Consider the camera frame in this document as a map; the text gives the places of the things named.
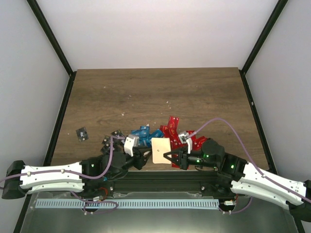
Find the blue vip card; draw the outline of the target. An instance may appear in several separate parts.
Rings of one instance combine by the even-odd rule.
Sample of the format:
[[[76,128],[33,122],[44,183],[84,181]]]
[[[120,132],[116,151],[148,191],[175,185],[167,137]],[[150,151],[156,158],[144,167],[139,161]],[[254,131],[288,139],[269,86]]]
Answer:
[[[152,138],[162,138],[163,137],[163,132],[160,129],[156,129],[153,133],[149,135],[149,139],[151,140]]]
[[[148,129],[132,130],[131,134],[134,136],[138,136],[139,140],[147,140],[149,138],[149,130]]]

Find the blue VIP card centre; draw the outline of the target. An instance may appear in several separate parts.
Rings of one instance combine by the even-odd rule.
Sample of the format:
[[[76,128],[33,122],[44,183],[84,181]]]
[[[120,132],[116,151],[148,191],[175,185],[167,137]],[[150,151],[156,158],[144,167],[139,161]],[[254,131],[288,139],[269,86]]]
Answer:
[[[132,130],[131,134],[134,136],[138,136],[139,140],[147,140],[149,138],[149,130],[148,129]]]

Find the blue VIP card right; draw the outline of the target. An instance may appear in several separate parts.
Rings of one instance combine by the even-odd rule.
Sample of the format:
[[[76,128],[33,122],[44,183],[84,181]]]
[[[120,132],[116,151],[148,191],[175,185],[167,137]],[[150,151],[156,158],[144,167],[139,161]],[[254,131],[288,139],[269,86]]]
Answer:
[[[160,129],[156,129],[153,133],[149,135],[149,139],[151,140],[152,138],[162,138],[163,137],[163,132]]]

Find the black frame post right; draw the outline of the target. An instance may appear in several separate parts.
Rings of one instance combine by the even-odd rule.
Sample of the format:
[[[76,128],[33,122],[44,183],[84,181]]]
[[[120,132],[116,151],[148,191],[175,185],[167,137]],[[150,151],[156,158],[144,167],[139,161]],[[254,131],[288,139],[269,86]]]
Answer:
[[[256,40],[249,56],[244,63],[241,72],[242,74],[246,74],[250,69],[251,65],[253,64],[256,56],[258,55],[260,49],[264,45],[268,35],[270,34],[271,30],[273,29],[275,23],[277,22],[278,18],[280,17],[283,9],[285,8],[288,0],[278,0],[273,11],[271,12],[267,22],[265,23],[258,39]]]

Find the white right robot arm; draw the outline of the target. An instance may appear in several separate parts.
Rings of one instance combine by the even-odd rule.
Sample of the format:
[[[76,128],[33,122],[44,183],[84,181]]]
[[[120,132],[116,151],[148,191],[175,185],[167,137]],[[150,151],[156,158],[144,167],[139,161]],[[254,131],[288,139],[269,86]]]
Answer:
[[[311,182],[286,179],[256,167],[251,162],[227,153],[223,146],[209,139],[200,150],[177,149],[163,154],[181,169],[188,166],[213,167],[222,179],[216,191],[223,196],[230,192],[244,194],[288,210],[301,221],[311,220]]]

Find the black card top of pile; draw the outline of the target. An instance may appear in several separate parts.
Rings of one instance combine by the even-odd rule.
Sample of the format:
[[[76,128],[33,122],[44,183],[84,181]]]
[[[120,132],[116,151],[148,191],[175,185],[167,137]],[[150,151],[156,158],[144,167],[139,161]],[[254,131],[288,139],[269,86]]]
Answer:
[[[117,139],[124,139],[124,135],[121,130],[115,130],[111,133],[111,135],[116,137]]]

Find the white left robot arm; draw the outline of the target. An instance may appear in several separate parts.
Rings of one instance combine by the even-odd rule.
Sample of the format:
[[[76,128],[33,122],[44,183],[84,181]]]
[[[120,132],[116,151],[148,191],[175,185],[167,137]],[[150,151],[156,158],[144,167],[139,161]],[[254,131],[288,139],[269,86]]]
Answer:
[[[27,166],[14,161],[1,182],[2,199],[14,200],[37,192],[71,191],[94,196],[104,186],[124,177],[132,167],[142,169],[151,149],[133,149],[133,156],[120,150],[61,166]]]

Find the lone black VIP card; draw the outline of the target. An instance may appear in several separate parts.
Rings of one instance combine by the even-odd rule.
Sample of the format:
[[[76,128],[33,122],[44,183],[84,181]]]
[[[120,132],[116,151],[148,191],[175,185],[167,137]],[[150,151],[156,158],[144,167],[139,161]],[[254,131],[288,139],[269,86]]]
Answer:
[[[79,142],[83,142],[89,139],[89,136],[88,136],[88,133],[85,127],[81,127],[77,129],[76,134],[77,134]]]

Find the black frame post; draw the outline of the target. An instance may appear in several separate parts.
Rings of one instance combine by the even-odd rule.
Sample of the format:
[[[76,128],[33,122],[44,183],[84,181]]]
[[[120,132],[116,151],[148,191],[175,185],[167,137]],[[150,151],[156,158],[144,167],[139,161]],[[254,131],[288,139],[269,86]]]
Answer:
[[[241,72],[242,74],[246,74],[250,69],[251,65],[253,64],[256,56],[258,55],[260,49],[264,45],[268,35],[270,34],[271,30],[273,29],[275,23],[277,22],[278,18],[280,17],[283,9],[285,8],[288,0],[278,0],[273,11],[271,12],[267,22],[265,23],[258,39],[256,40],[249,56],[244,63]]]
[[[42,12],[38,2],[36,0],[26,0],[30,9],[32,10],[34,16],[36,17],[38,23],[40,24],[42,30],[44,31],[47,39],[49,40],[50,44],[52,45],[58,59],[60,60],[61,64],[63,65],[66,73],[71,76],[73,74],[73,70],[61,49],[44,13]]]

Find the black frame post left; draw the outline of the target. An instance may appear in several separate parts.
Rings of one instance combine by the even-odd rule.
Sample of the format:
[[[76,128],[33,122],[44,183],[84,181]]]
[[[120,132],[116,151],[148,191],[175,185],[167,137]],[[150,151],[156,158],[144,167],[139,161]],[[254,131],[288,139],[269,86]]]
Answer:
[[[36,17],[38,23],[40,24],[42,30],[44,31],[47,39],[49,40],[50,44],[52,45],[58,59],[60,60],[61,64],[63,65],[66,73],[71,76],[73,74],[73,70],[61,49],[44,13],[42,12],[38,2],[36,0],[26,0],[30,9],[32,10],[34,16]]]

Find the blue card top with chip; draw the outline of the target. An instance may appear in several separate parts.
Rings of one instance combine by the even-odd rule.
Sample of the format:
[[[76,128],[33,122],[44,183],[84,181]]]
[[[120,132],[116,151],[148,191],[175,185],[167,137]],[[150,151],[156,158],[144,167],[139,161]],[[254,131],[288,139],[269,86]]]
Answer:
[[[139,129],[140,129],[140,130],[147,130],[147,131],[149,131],[149,130],[150,130],[150,126],[149,126],[149,125],[140,126]]]

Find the red VIP card top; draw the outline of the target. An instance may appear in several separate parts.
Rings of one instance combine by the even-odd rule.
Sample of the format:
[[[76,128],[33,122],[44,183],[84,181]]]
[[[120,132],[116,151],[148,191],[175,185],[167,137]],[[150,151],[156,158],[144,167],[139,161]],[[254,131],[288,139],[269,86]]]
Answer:
[[[170,116],[168,121],[169,129],[176,129],[178,127],[179,118],[176,116]]]

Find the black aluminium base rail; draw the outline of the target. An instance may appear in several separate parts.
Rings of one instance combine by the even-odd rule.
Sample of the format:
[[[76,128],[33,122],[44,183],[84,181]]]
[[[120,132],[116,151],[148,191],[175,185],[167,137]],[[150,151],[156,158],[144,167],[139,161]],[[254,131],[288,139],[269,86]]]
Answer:
[[[103,178],[85,182],[83,191],[76,194],[90,199],[103,195],[136,192],[187,192],[198,193],[215,199],[231,199],[236,196],[230,190],[229,180],[218,176],[216,171],[129,171],[119,179],[104,181]]]

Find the red VIP card long diagonal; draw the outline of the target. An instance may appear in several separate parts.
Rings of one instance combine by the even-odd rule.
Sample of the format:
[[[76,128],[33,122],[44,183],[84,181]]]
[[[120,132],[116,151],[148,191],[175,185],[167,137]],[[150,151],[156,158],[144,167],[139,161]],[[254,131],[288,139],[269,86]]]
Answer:
[[[176,131],[176,128],[169,128],[167,125],[161,125],[159,128],[162,133],[164,134],[165,138],[169,138],[170,141],[175,144],[179,144],[180,143],[180,139],[178,137],[178,133]]]

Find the black card middle of pile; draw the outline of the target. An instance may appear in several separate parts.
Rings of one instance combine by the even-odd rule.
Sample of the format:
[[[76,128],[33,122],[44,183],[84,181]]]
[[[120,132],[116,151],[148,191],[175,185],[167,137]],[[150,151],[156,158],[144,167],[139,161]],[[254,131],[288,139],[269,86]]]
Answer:
[[[113,135],[110,135],[110,136],[106,135],[102,141],[102,144],[104,146],[110,146],[110,144],[114,144],[114,139],[115,138]]]

